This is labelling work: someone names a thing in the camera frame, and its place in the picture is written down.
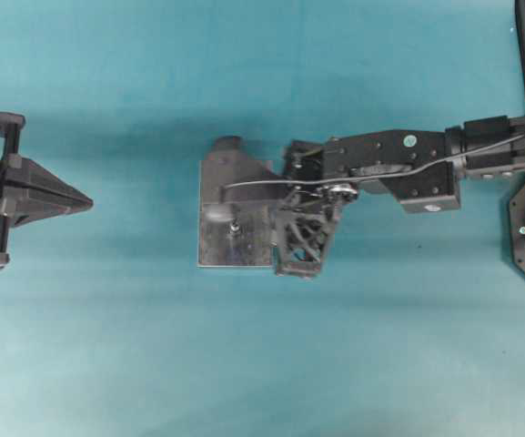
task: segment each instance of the bolt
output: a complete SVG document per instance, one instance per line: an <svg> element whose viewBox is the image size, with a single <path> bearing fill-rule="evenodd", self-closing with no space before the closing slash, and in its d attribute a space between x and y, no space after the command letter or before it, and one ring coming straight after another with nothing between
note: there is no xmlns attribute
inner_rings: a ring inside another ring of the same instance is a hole
<svg viewBox="0 0 525 437"><path fill-rule="evenodd" d="M442 211L442 208L439 205L426 205L424 209L427 210L428 212Z"/></svg>
<svg viewBox="0 0 525 437"><path fill-rule="evenodd" d="M415 135L406 135L404 137L404 146L405 147L414 147L418 144L418 137Z"/></svg>
<svg viewBox="0 0 525 437"><path fill-rule="evenodd" d="M238 234L238 232L240 231L240 225L237 223L236 220L232 221L229 224L229 231L232 234Z"/></svg>

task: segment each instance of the black bracket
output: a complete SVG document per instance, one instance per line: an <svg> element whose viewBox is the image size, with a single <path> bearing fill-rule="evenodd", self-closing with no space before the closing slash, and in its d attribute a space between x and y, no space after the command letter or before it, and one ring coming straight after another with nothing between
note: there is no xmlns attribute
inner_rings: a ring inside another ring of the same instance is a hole
<svg viewBox="0 0 525 437"><path fill-rule="evenodd" d="M93 201L19 152L25 118L0 112L0 270L9 262L9 229L91 209Z"/></svg>

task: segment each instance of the teal surface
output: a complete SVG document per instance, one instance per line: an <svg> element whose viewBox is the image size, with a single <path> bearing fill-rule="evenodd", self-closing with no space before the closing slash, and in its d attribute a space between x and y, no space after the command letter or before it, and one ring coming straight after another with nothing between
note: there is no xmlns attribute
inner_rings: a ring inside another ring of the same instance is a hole
<svg viewBox="0 0 525 437"><path fill-rule="evenodd" d="M0 110L96 202L12 233L0 436L525 436L509 181L362 196L314 281L196 268L214 138L522 115L513 27L512 0L0 0Z"/></svg>

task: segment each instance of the cable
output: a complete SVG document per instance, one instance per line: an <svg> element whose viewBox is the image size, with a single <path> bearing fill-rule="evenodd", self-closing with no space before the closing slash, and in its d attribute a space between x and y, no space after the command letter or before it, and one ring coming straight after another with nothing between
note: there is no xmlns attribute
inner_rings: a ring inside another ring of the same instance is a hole
<svg viewBox="0 0 525 437"><path fill-rule="evenodd" d="M233 184L227 184L223 187L223 189L239 188L239 187L246 187L246 186L252 186L252 185L326 185L326 184L354 183L354 182L361 182L361 181L366 181L366 180L377 180L377 179L387 179L387 178L404 178L406 176L417 175L418 173L432 166L435 166L437 164L441 164L442 162L449 162L452 159L464 158L464 157L467 157L468 155L472 155L475 153L486 152L487 150L492 150L493 148L505 146L506 144L512 143L514 141L519 141L520 139L523 139L523 138L525 138L525 134L520 134L514 137L509 137L497 143L489 144L488 146L475 148L474 150L467 150L466 152L460 152L460 153L457 153L456 155L450 155L449 157L434 159L433 161L430 161L429 163L424 164L420 167L413 168L412 170L409 170L409 171L402 171L400 173L383 173L381 175L376 175L376 176L357 176L354 178L353 177L331 178L331 179L317 179L317 180L295 180L295 179L249 180L246 182L236 182Z"/></svg>

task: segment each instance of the screw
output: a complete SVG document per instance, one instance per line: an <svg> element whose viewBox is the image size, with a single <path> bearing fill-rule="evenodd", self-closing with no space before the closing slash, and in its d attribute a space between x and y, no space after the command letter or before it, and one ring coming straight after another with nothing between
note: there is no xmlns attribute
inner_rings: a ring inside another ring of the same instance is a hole
<svg viewBox="0 0 525 437"><path fill-rule="evenodd" d="M404 137L405 147L414 147L416 144L418 144L418 138L415 135L406 135Z"/></svg>
<svg viewBox="0 0 525 437"><path fill-rule="evenodd" d="M229 224L229 231L232 234L238 234L238 232L240 231L240 225L237 223L236 220L232 221Z"/></svg>

